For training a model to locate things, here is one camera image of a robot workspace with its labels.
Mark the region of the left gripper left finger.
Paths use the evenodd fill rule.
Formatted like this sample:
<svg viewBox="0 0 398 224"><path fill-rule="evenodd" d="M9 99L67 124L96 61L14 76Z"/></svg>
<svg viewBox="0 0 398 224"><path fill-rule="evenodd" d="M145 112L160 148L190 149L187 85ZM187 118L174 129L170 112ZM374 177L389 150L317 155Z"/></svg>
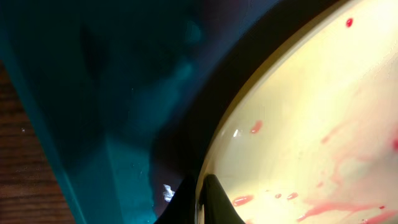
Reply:
<svg viewBox="0 0 398 224"><path fill-rule="evenodd" d="M194 224L195 188L195 178L186 176L155 224Z"/></svg>

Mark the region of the yellow-green plate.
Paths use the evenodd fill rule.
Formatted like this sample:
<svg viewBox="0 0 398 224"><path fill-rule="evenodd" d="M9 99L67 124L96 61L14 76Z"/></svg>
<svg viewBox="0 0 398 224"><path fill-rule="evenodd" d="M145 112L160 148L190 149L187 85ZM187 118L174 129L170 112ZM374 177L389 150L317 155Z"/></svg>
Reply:
<svg viewBox="0 0 398 224"><path fill-rule="evenodd" d="M341 1L281 45L222 119L217 178L243 223L397 222L397 1Z"/></svg>

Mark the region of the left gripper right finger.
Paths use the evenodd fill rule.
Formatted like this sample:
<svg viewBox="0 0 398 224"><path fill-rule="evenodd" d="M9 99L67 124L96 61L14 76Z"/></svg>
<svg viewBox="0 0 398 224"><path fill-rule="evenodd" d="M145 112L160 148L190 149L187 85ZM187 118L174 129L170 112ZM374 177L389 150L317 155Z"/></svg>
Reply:
<svg viewBox="0 0 398 224"><path fill-rule="evenodd" d="M204 224L245 224L214 174L203 179L199 205L204 206Z"/></svg>

